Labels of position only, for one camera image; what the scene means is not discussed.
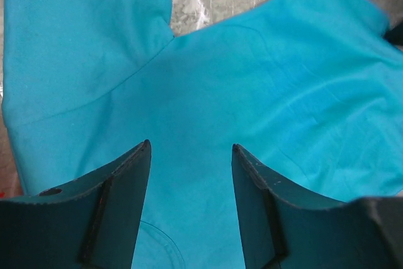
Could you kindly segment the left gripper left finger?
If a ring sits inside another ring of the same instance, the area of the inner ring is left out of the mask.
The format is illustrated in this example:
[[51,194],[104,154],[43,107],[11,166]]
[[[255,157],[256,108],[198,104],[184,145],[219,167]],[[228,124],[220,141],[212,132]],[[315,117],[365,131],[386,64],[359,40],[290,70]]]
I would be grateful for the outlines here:
[[130,268],[150,172],[148,140],[82,177],[1,200],[2,268]]

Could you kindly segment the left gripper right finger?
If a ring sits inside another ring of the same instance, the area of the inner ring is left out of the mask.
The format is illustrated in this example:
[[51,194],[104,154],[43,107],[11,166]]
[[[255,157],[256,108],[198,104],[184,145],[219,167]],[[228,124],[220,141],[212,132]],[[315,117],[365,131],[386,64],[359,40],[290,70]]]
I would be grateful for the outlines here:
[[348,203],[310,191],[232,148],[247,268],[401,268],[402,199]]

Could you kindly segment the teal t shirt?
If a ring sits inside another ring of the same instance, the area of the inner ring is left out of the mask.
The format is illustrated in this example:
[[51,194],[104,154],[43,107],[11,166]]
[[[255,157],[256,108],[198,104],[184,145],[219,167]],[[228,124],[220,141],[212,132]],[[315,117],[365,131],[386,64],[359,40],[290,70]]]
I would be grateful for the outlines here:
[[230,149],[344,202],[402,190],[402,52],[370,0],[269,0],[177,37],[172,0],[4,0],[25,193],[152,162],[136,268],[243,268]]

